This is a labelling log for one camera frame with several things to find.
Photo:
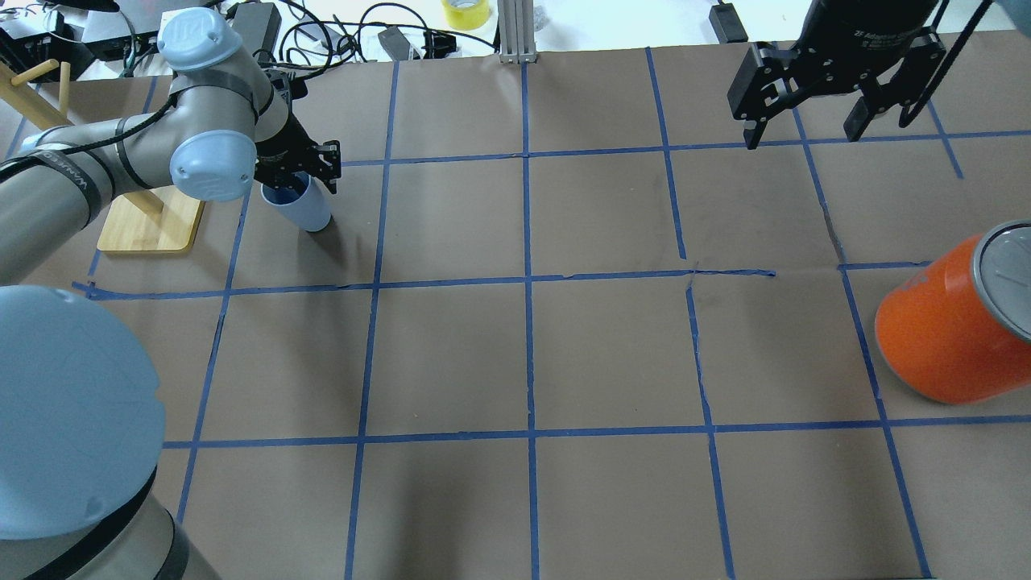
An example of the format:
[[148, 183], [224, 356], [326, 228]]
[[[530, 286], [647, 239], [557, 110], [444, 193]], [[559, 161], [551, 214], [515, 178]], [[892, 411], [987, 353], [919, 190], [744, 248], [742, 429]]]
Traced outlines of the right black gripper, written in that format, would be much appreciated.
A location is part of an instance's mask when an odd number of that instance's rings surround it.
[[[794, 48], [751, 43], [727, 92], [732, 117], [743, 122], [744, 146], [755, 150], [769, 121], [802, 102], [803, 89], [822, 96], [858, 87], [861, 96], [843, 122], [851, 143], [893, 106], [906, 109], [905, 90], [927, 84], [944, 56], [925, 23], [937, 4], [814, 1]], [[891, 68], [895, 76], [882, 84], [877, 77]]]

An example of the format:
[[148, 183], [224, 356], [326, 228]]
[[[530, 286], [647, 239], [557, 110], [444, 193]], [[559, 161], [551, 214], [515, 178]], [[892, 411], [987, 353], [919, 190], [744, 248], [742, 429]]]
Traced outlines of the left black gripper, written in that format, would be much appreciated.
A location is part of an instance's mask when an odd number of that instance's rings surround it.
[[267, 199], [299, 199], [300, 178], [295, 172], [308, 173], [331, 195], [337, 194], [342, 176], [340, 143], [337, 139], [317, 143], [294, 113], [275, 135], [255, 143], [255, 180]]

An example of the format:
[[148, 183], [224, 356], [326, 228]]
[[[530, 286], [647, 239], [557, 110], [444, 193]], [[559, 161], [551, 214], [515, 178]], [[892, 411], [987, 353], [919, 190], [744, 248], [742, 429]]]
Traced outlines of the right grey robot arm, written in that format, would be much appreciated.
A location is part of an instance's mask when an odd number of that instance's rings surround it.
[[750, 150], [771, 118], [814, 97], [857, 93], [843, 131], [858, 142], [874, 118], [899, 106], [907, 127], [928, 106], [992, 8], [980, 1], [953, 44], [938, 34], [946, 1], [814, 1], [791, 48], [752, 43], [727, 99]]

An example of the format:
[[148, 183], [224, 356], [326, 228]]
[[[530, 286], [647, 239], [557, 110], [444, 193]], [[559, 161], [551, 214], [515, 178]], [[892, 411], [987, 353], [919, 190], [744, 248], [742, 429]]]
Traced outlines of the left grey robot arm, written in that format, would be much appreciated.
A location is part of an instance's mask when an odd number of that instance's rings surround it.
[[259, 186], [298, 229], [331, 220], [340, 144], [310, 137], [294, 81], [213, 8], [174, 11], [157, 48], [173, 73], [158, 110], [41, 127], [2, 162], [4, 579], [220, 577], [155, 496], [167, 434], [158, 371], [106, 307], [130, 293], [30, 276], [129, 193], [222, 203]]

